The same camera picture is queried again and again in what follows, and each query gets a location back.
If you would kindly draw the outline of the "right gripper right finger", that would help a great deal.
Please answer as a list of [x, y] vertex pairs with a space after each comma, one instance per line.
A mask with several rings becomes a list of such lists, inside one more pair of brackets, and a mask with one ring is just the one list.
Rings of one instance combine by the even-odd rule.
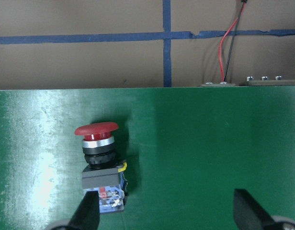
[[276, 225], [246, 189], [234, 190], [233, 219], [239, 230], [269, 230]]

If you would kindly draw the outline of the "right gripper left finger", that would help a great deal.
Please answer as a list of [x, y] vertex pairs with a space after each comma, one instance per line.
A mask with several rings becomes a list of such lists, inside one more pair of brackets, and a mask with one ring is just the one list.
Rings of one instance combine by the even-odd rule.
[[97, 230], [100, 223], [99, 194], [85, 194], [75, 213], [68, 222], [69, 230]]

